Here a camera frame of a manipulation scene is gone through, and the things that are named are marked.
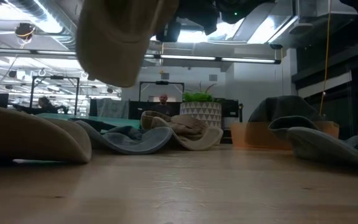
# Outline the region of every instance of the tan fabric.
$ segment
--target tan fabric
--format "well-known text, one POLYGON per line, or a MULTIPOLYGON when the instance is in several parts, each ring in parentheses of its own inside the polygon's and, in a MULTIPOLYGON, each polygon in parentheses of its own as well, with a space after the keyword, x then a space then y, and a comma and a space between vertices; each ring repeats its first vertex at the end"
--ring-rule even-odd
POLYGON ((76 51, 89 79, 134 85, 150 38, 173 17, 178 0, 85 0, 76 51))
POLYGON ((208 127, 189 115, 176 115, 171 118, 158 112, 145 111, 142 113, 140 123, 144 129, 172 128, 175 139, 182 146, 193 151, 207 150, 219 144, 223 135, 222 129, 208 127))
POLYGON ((91 141, 71 121, 42 119, 0 108, 0 157, 87 163, 91 141))

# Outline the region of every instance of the wooden surface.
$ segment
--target wooden surface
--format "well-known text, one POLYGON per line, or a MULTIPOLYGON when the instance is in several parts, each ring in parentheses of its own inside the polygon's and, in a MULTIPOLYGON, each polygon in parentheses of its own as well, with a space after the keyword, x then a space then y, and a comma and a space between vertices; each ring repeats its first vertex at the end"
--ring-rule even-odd
POLYGON ((0 167, 0 223, 358 224, 358 171, 290 153, 223 146, 0 167))

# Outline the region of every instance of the teal mat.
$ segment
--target teal mat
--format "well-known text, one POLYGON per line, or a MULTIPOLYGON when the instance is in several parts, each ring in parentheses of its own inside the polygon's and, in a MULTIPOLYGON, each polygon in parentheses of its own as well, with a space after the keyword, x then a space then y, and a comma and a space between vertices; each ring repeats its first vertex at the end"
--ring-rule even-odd
POLYGON ((42 113, 37 115, 40 118, 54 118, 54 119, 63 119, 68 120, 70 118, 83 118, 83 119, 90 119, 93 121, 101 121, 106 124, 114 125, 114 126, 132 126, 134 128, 140 127, 139 120, 132 120, 132 119, 122 119, 122 118, 102 118, 102 117, 94 117, 94 116, 75 116, 75 115, 68 115, 68 114, 53 114, 53 113, 42 113))

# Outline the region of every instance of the patterned planter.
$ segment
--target patterned planter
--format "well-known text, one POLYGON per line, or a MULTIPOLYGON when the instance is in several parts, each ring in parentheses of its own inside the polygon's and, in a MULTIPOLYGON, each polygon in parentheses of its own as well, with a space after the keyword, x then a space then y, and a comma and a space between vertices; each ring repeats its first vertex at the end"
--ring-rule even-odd
POLYGON ((208 126, 222 127, 222 105, 212 102, 188 102, 180 104, 180 114, 205 121, 208 126))

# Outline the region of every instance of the air duct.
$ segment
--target air duct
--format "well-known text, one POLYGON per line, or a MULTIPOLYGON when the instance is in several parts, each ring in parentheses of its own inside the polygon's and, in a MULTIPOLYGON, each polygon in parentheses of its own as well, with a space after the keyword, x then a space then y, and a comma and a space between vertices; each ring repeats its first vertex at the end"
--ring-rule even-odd
POLYGON ((51 0, 4 0, 14 9, 29 16, 30 21, 49 34, 68 50, 75 50, 75 23, 51 0))

